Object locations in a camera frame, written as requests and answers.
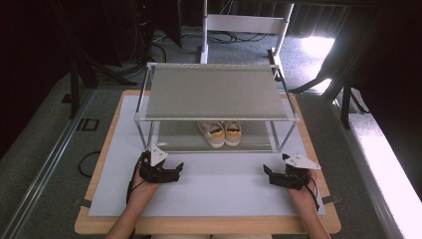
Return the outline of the white sneaker with yellow heel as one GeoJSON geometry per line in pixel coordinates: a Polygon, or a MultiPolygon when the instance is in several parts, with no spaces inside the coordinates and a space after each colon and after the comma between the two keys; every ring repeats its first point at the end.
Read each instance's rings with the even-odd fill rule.
{"type": "Polygon", "coordinates": [[[242,123],[240,121],[227,121],[225,124],[226,144],[237,146],[242,139],[242,123]]]}
{"type": "Polygon", "coordinates": [[[225,144],[225,130],[218,121],[201,120],[197,126],[212,148],[220,148],[225,144]]]}

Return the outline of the metal floor rail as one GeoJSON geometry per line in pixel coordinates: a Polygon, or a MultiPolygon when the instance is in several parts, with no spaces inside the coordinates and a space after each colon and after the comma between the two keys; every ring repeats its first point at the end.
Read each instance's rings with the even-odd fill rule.
{"type": "Polygon", "coordinates": [[[61,157],[75,133],[83,113],[94,94],[95,90],[86,90],[83,94],[80,101],[80,107],[75,112],[74,117],[68,120],[48,158],[24,194],[22,201],[20,202],[12,219],[7,224],[5,231],[0,235],[0,239],[18,239],[28,218],[31,216],[35,205],[45,190],[53,172],[60,162],[61,157]]]}

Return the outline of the white metal stand frame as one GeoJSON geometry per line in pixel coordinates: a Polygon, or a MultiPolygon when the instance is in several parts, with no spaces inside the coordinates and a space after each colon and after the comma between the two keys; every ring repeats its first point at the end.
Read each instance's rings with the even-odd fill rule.
{"type": "Polygon", "coordinates": [[[277,35],[276,46],[269,50],[271,62],[276,65],[276,79],[281,81],[285,78],[281,63],[281,49],[284,43],[290,19],[294,10],[294,4],[288,3],[282,17],[220,15],[208,12],[208,0],[203,0],[202,18],[202,48],[200,63],[208,63],[208,32],[225,31],[240,33],[256,33],[277,35]]]}

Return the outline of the black floor socket frame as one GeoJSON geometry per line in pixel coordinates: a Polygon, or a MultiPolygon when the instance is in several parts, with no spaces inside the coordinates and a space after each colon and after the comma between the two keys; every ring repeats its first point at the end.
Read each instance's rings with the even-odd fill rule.
{"type": "Polygon", "coordinates": [[[80,119],[77,131],[95,131],[98,129],[100,121],[98,119],[80,119]]]}

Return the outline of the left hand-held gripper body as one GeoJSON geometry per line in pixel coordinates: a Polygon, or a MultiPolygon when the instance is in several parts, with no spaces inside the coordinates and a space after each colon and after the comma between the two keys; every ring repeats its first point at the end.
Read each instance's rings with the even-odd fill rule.
{"type": "Polygon", "coordinates": [[[173,169],[164,168],[165,159],[168,153],[153,145],[150,149],[150,164],[142,163],[139,176],[150,183],[169,183],[176,182],[180,178],[180,173],[174,173],[173,169]]]}

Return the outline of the metal shoe rack grey shelves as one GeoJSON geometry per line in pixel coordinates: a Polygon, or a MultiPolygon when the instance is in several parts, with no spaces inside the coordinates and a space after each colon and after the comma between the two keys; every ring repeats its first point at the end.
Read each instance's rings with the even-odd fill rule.
{"type": "Polygon", "coordinates": [[[227,152],[272,152],[286,145],[300,118],[273,65],[150,63],[134,122],[142,146],[167,152],[213,152],[200,121],[242,124],[227,152]]]}

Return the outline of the white table mat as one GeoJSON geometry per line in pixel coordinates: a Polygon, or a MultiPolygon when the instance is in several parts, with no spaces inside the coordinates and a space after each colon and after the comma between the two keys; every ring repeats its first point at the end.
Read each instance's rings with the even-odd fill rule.
{"type": "MultiPolygon", "coordinates": [[[[105,166],[90,208],[91,216],[118,216],[142,143],[133,121],[137,96],[125,96],[105,166]]],[[[183,163],[180,179],[155,192],[145,216],[291,216],[296,213],[286,189],[269,183],[263,166],[282,172],[278,152],[173,153],[164,166],[183,163]]]]}

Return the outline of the person's left hand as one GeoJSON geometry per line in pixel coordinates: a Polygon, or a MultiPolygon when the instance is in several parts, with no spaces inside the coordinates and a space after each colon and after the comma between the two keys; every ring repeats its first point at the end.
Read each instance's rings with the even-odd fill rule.
{"type": "Polygon", "coordinates": [[[150,183],[139,176],[141,169],[138,163],[134,169],[134,173],[131,181],[129,182],[126,203],[137,202],[137,203],[148,203],[153,197],[155,191],[158,189],[158,183],[150,183]]]}

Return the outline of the black computer tower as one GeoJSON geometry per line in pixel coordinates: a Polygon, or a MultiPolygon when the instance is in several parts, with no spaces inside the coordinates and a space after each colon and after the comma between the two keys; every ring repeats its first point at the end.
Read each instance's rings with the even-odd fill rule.
{"type": "Polygon", "coordinates": [[[135,22],[135,47],[133,55],[141,60],[150,57],[155,30],[152,0],[132,0],[135,22]]]}

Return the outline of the person's right hand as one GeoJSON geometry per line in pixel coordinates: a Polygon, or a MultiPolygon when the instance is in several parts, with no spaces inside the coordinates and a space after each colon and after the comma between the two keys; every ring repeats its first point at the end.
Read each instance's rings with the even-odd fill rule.
{"type": "Polygon", "coordinates": [[[310,181],[309,183],[301,188],[300,190],[289,189],[288,193],[291,196],[293,203],[298,210],[298,208],[313,207],[318,211],[317,203],[317,174],[310,169],[309,170],[310,181]]]}

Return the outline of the dark curtain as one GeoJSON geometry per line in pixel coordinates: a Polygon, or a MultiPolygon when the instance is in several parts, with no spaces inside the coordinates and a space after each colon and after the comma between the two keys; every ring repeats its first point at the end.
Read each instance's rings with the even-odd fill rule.
{"type": "Polygon", "coordinates": [[[335,38],[349,11],[350,8],[345,6],[296,4],[290,18],[288,34],[296,37],[335,38]]]}

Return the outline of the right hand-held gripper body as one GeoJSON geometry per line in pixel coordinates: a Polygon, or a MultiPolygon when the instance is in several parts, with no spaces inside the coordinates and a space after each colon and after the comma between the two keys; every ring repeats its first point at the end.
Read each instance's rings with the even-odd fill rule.
{"type": "Polygon", "coordinates": [[[269,177],[271,184],[288,189],[300,190],[310,181],[309,170],[321,169],[321,166],[304,155],[295,154],[284,161],[285,172],[276,173],[269,177]]]}

